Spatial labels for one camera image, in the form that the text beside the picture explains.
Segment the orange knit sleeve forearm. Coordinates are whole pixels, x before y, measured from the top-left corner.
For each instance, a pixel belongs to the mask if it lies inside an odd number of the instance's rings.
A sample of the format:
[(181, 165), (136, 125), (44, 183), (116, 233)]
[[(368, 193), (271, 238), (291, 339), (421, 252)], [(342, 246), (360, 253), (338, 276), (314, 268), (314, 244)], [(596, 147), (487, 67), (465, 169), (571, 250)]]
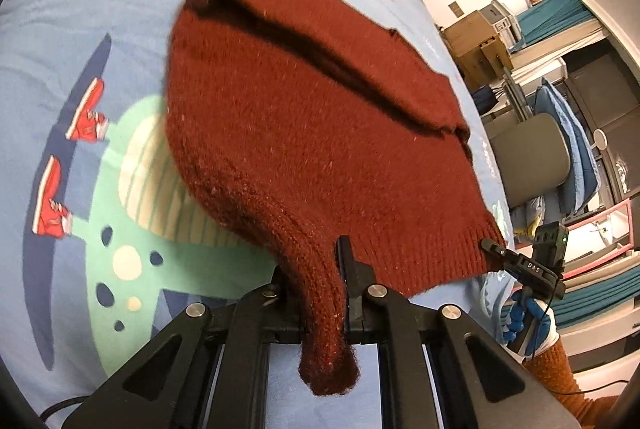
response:
[(525, 359), (523, 367), (543, 386), (552, 390), (552, 395), (583, 428), (596, 427), (618, 399), (617, 395), (588, 399), (585, 394), (579, 393), (561, 339), (550, 348), (536, 353), (533, 359)]

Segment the right blue white gloved hand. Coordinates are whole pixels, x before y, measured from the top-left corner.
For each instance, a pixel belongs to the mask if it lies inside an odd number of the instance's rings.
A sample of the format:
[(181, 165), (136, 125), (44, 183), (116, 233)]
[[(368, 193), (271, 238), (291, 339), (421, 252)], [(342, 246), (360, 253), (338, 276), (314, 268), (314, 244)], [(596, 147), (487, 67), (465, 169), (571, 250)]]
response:
[(511, 297), (511, 305), (502, 323), (502, 341), (520, 360), (531, 360), (551, 349), (559, 340), (554, 312), (543, 300), (523, 297), (524, 289)]

